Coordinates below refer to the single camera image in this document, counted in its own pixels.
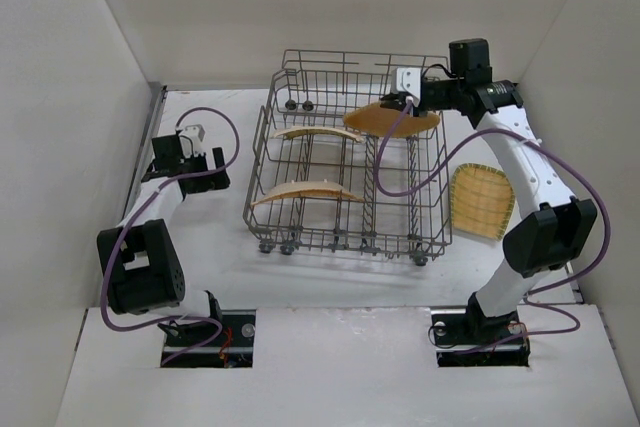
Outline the orange fish-shaped woven plate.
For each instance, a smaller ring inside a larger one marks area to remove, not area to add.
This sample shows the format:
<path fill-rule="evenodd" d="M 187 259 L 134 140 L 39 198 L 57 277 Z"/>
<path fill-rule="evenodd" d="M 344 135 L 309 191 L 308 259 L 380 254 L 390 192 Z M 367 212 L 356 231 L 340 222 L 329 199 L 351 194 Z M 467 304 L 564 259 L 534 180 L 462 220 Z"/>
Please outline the orange fish-shaped woven plate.
<path fill-rule="evenodd" d="M 290 198 L 333 198 L 364 202 L 364 198 L 350 192 L 336 182 L 322 181 L 291 181 L 273 187 L 263 198 L 251 203 L 252 207 Z"/>

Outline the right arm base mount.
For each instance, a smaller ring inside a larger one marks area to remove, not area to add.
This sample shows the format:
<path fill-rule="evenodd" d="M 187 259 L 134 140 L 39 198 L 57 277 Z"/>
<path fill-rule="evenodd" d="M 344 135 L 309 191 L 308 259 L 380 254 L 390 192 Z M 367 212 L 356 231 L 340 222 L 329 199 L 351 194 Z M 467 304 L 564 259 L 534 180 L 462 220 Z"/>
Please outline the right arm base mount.
<path fill-rule="evenodd" d="M 478 329 L 464 309 L 435 309 L 430 314 L 428 337 L 439 367 L 529 366 L 530 342 L 516 312 Z"/>

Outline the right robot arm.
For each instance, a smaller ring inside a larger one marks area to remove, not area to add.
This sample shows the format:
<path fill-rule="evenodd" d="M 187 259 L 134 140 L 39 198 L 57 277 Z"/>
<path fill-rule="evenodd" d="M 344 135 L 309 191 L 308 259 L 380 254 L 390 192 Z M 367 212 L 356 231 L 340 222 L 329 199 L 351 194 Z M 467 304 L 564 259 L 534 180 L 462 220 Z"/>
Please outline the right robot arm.
<path fill-rule="evenodd" d="M 381 101 L 396 114 L 385 134 L 391 136 L 406 117 L 459 112 L 473 127 L 472 136 L 483 139 L 496 157 L 521 217 L 502 240 L 500 266 L 471 294 L 461 326 L 446 344 L 458 355 L 470 355 L 532 337 L 508 329 L 519 303 L 542 291 L 539 283 L 549 272 L 577 258 L 595 221 L 608 215 L 597 192 L 580 199 L 558 177 L 558 167 L 566 172 L 571 167 L 541 146 L 515 84 L 494 79 L 487 40 L 451 42 L 442 70 L 446 77 L 437 81 L 428 79 L 426 68 L 393 70 L 390 91 Z"/>

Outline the orange square woven plate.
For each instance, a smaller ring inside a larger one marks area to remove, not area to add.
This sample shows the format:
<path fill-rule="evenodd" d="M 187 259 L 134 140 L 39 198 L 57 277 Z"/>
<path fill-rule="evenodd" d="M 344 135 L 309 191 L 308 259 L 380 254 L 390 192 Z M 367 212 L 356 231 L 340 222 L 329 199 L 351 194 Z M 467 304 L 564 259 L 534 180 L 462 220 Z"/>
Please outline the orange square woven plate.
<path fill-rule="evenodd" d="M 400 120 L 400 123 L 391 137 L 408 138 L 436 128 L 440 123 L 440 116 L 428 112 L 424 117 L 414 117 L 394 109 L 384 108 L 381 102 L 359 107 L 343 116 L 346 127 L 378 138 L 385 137 L 397 120 Z"/>

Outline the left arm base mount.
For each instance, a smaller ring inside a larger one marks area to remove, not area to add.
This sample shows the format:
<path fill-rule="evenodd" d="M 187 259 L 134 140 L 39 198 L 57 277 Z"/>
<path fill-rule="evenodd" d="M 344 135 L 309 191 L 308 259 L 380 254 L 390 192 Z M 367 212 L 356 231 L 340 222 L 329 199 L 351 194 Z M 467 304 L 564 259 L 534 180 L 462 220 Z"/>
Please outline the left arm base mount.
<path fill-rule="evenodd" d="M 165 334 L 162 368 L 251 368 L 256 337 L 255 310 L 222 311 L 222 330 L 207 322 L 171 322 Z"/>

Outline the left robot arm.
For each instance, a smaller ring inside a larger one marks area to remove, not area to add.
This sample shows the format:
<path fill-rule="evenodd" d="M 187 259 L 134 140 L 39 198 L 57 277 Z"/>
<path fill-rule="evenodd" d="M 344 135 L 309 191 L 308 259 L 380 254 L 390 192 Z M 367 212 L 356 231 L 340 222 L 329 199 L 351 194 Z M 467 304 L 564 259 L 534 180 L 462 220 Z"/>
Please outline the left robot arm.
<path fill-rule="evenodd" d="M 97 235 L 103 273 L 100 309 L 116 332 L 131 326 L 111 316 L 165 314 L 188 299 L 185 275 L 169 233 L 169 222 L 187 197 L 230 186 L 223 149 L 207 152 L 184 129 L 152 140 L 153 156 L 133 207 L 116 226 Z"/>

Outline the yellow rectangular bamboo mat plate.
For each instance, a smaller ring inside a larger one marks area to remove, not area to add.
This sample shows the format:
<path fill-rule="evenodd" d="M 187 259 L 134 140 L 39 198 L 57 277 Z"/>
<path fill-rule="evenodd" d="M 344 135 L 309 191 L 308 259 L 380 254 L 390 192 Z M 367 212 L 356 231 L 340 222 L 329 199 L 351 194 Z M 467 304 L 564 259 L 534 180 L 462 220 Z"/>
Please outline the yellow rectangular bamboo mat plate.
<path fill-rule="evenodd" d="M 356 143 L 364 141 L 361 135 L 347 131 L 345 129 L 322 127 L 322 126 L 293 126 L 285 129 L 279 129 L 271 134 L 272 139 L 282 138 L 292 140 L 302 136 L 333 136 L 351 140 Z"/>

